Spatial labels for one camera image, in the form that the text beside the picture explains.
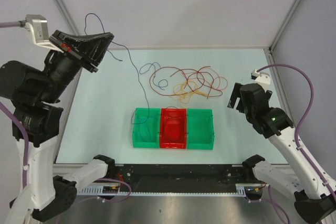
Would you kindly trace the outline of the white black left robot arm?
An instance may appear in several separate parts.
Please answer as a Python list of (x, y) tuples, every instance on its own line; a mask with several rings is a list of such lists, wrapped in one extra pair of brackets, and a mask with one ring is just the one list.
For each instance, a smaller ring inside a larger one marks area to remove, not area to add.
[(1, 97), (15, 108), (4, 113), (12, 121), (22, 169), (20, 193), (11, 201), (7, 223), (47, 221), (69, 209), (79, 190), (115, 178), (115, 161), (104, 155), (71, 174), (52, 172), (63, 112), (56, 104), (81, 69), (98, 70), (113, 38), (112, 33), (74, 36), (55, 31), (43, 70), (15, 60), (1, 67)]

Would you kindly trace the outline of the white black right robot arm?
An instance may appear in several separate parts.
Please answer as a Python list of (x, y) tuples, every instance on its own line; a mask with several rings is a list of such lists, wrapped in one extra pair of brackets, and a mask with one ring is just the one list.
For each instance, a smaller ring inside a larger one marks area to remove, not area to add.
[(236, 83), (228, 107), (245, 114), (256, 132), (282, 154), (295, 177), (254, 155), (243, 161), (243, 179), (265, 182), (289, 198), (306, 223), (318, 223), (335, 211), (335, 179), (318, 164), (303, 141), (295, 139), (296, 129), (285, 111), (269, 106), (271, 95), (257, 83)]

